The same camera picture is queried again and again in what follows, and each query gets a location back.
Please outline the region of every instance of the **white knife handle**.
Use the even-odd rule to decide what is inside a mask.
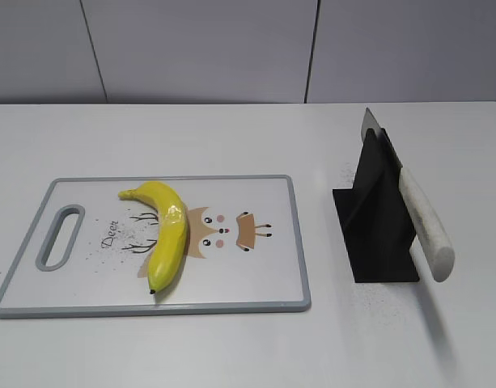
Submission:
[[[411,172],[405,167],[401,169],[399,176],[399,191],[417,231],[434,279],[446,280],[455,263],[455,251],[439,216],[415,182]]]

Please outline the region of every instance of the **kitchen knife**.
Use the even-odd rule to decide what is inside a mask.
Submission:
[[[402,166],[388,134],[380,127],[370,109],[367,108],[362,120],[362,141],[364,141],[368,129],[374,130],[384,152],[399,171],[399,192],[408,209],[434,279],[436,281],[446,280],[455,263],[455,251],[439,216],[411,172]]]

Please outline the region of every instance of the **white table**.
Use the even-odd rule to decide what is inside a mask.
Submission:
[[[60,176],[288,174],[312,308],[0,320],[0,386],[496,386],[496,103],[368,105],[456,249],[436,284],[356,285],[331,194],[365,105],[0,106],[0,284]]]

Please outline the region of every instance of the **knife holder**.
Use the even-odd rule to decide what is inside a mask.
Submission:
[[[415,229],[399,193],[400,168],[368,129],[351,189],[333,197],[356,283],[418,281]]]

